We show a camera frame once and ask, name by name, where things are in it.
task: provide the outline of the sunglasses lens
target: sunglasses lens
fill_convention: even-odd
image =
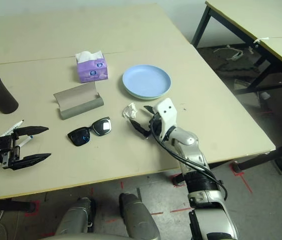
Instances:
[[[70,132],[67,136],[76,146],[81,146],[90,141],[90,132],[89,128],[87,127],[78,128]]]
[[[95,131],[95,133],[98,134],[99,136],[108,134],[112,129],[110,118],[105,117],[96,121],[95,123],[92,124],[92,128]]]

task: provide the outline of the light blue plate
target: light blue plate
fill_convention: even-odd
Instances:
[[[156,99],[167,93],[171,79],[162,69],[152,65],[136,65],[123,74],[127,91],[140,99]]]

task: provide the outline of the black cable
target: black cable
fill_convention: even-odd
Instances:
[[[153,121],[155,120],[156,116],[154,116],[152,118],[152,120],[150,121],[150,130],[151,130],[151,133],[154,137],[154,139],[156,140],[156,142],[164,149],[166,150],[171,156],[173,156],[175,159],[177,159],[178,161],[180,161],[181,163],[185,164],[186,166],[196,170],[197,172],[199,172],[200,174],[208,177],[209,179],[211,179],[213,182],[215,182],[216,184],[218,184],[221,188],[223,188],[224,192],[225,192],[225,197],[224,197],[224,200],[227,199],[228,197],[228,192],[227,192],[227,189],[225,188],[225,186],[220,183],[218,180],[216,180],[214,174],[206,167],[202,166],[202,165],[199,165],[198,163],[196,162],[192,162],[192,161],[189,161],[187,160],[186,158],[178,155],[177,153],[173,152],[172,150],[168,149],[164,144],[162,144],[160,142],[160,140],[157,138],[157,136],[155,135],[154,133],[154,130],[153,130]]]

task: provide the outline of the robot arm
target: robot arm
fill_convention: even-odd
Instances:
[[[199,149],[197,136],[177,127],[177,111],[169,98],[159,102],[150,112],[154,114],[150,121],[151,134],[160,146],[181,162],[181,171],[189,192],[188,199],[193,208],[189,213],[193,239],[238,239],[219,188],[224,186],[210,171]]]

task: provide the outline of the black metal frame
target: black metal frame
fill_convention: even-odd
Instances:
[[[228,19],[221,16],[219,13],[211,9],[209,6],[206,6],[205,11],[203,13],[203,16],[201,18],[201,21],[199,23],[199,26],[194,34],[193,40],[191,44],[197,48],[202,35],[204,33],[204,30],[210,20],[210,18],[213,17],[218,22],[220,22],[222,25],[224,25],[226,28],[228,28],[232,33],[234,33],[236,36],[238,36],[240,39],[242,39],[247,45],[255,48],[257,52],[262,56],[256,63],[256,66],[259,66],[262,64],[265,60],[270,62],[270,66],[266,68],[258,78],[256,78],[252,84],[245,89],[240,90],[234,90],[233,94],[246,94],[246,93],[254,93],[259,91],[267,91],[272,89],[278,89],[282,88],[282,84],[280,85],[270,85],[270,86],[263,86],[263,87],[257,87],[263,79],[270,73],[273,72],[282,72],[282,61],[278,59],[275,55],[273,55],[270,51],[268,51],[265,47],[260,45],[258,42],[254,43],[255,39],[251,36],[249,36],[247,33],[239,29],[237,26],[235,26],[233,23],[231,23]],[[269,154],[262,154],[260,156],[257,156],[251,160],[238,163],[235,162],[232,164],[233,170],[237,173],[252,168],[254,166],[275,160],[277,166],[282,171],[282,160],[280,159],[282,157],[282,146],[278,147],[276,150],[270,152]]]
[[[0,200],[1,211],[24,211],[32,213],[35,211],[36,204],[28,201],[11,201],[11,199]]]

